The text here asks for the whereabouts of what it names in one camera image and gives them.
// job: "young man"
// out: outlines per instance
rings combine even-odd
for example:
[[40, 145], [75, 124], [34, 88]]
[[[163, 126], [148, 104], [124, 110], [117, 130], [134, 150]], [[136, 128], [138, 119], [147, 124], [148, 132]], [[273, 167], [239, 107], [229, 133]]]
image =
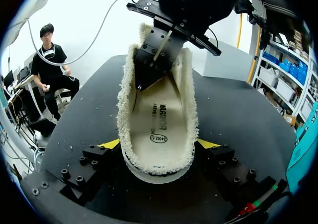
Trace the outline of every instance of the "young man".
[[[64, 63], [67, 58], [60, 45], [51, 42], [54, 27], [52, 24], [43, 26], [40, 31], [40, 38], [43, 42], [42, 48], [39, 50], [40, 54], [47, 60], [54, 63]], [[66, 71], [66, 76], [63, 75], [61, 68]], [[80, 81], [75, 78], [74, 81], [69, 77], [71, 70], [66, 66], [54, 66], [43, 61], [38, 54], [35, 54], [32, 62], [32, 71], [34, 81], [39, 88], [44, 91], [45, 104], [49, 111], [54, 115], [55, 119], [59, 120], [58, 105], [54, 98], [56, 90], [66, 88], [71, 91], [71, 99], [79, 90]]]

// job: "blue container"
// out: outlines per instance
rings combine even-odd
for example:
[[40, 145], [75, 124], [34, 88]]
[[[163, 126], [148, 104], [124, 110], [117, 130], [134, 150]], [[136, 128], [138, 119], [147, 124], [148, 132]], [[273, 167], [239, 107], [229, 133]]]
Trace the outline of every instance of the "blue container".
[[271, 54], [268, 54], [266, 52], [263, 53], [263, 57], [268, 59], [269, 61], [273, 62], [274, 64], [279, 64], [279, 60], [278, 58], [274, 57], [273, 55]]
[[306, 64], [304, 64], [302, 61], [299, 62], [299, 70], [307, 71], [308, 67]]
[[294, 78], [297, 78], [298, 75], [298, 67], [295, 64], [292, 64], [288, 71]]
[[301, 76], [306, 77], [306, 75], [307, 75], [307, 71], [302, 70], [302, 69], [298, 69], [298, 74], [299, 74], [299, 75], [301, 75]]
[[283, 70], [285, 70], [286, 72], [288, 72], [289, 69], [290, 69], [290, 65], [288, 65], [288, 64], [279, 63], [279, 66], [280, 66]]
[[305, 85], [306, 76], [300, 74], [299, 71], [298, 71], [297, 80], [298, 80], [302, 85]]
[[292, 62], [290, 62], [288, 59], [285, 59], [284, 64], [291, 66]]

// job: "computer monitor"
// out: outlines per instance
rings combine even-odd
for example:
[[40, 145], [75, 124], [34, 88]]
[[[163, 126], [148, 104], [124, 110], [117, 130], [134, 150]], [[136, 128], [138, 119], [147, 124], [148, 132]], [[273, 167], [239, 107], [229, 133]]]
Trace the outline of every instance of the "computer monitor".
[[32, 63], [33, 63], [33, 61], [31, 61], [31, 62], [29, 63], [29, 71], [30, 71], [30, 72], [32, 71]]
[[6, 87], [9, 87], [14, 82], [12, 70], [5, 76], [3, 82]]

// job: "storage bin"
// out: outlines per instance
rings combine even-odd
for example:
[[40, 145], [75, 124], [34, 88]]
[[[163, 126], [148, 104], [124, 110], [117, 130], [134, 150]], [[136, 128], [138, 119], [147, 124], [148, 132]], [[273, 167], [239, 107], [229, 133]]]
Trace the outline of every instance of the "storage bin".
[[286, 64], [286, 65], [288, 65], [288, 66], [291, 66], [292, 62], [290, 62], [288, 59], [285, 59], [284, 64]]
[[292, 99], [295, 91], [289, 87], [282, 79], [278, 79], [276, 91], [284, 97], [288, 102]]
[[306, 64], [304, 64], [302, 61], [299, 62], [299, 70], [307, 71], [308, 67]]
[[288, 71], [294, 78], [297, 78], [298, 75], [298, 67], [295, 64], [292, 64]]
[[305, 85], [305, 81], [306, 81], [306, 76], [303, 75], [302, 73], [299, 73], [298, 71], [298, 75], [296, 78], [302, 85]]
[[260, 67], [259, 78], [272, 87], [276, 85], [277, 76], [262, 66]]
[[306, 119], [308, 119], [311, 111], [312, 111], [313, 105], [307, 100], [307, 98], [305, 99], [304, 105], [302, 107], [302, 114], [304, 115], [304, 117]]
[[278, 58], [274, 57], [273, 55], [271, 54], [268, 54], [266, 52], [263, 53], [263, 57], [268, 59], [269, 61], [273, 62], [274, 64], [279, 64], [279, 60]]
[[283, 70], [285, 70], [286, 72], [288, 72], [289, 69], [290, 69], [290, 65], [288, 65], [288, 64], [279, 63], [279, 66], [280, 66]]

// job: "shoe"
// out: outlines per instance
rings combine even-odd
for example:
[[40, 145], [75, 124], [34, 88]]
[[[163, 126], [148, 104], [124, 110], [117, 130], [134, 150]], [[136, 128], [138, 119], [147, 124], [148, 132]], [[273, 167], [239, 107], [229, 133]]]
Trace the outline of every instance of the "shoe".
[[[141, 43], [152, 27], [142, 24]], [[140, 92], [135, 88], [132, 45], [118, 94], [117, 126], [124, 160], [139, 179], [172, 182], [189, 169], [198, 135], [191, 53], [182, 49], [171, 71]]]

